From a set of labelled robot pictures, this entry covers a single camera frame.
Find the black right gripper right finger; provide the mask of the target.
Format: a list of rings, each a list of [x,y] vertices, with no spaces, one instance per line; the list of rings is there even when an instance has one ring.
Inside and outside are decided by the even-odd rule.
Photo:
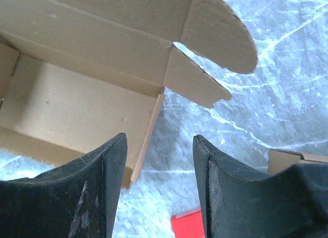
[[[202,135],[193,159],[205,237],[327,237],[327,164],[270,175]]]

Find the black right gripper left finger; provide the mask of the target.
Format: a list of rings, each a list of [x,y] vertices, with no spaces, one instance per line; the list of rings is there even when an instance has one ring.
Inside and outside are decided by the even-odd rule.
[[[1,237],[110,237],[127,159],[120,133],[34,178],[1,182]]]

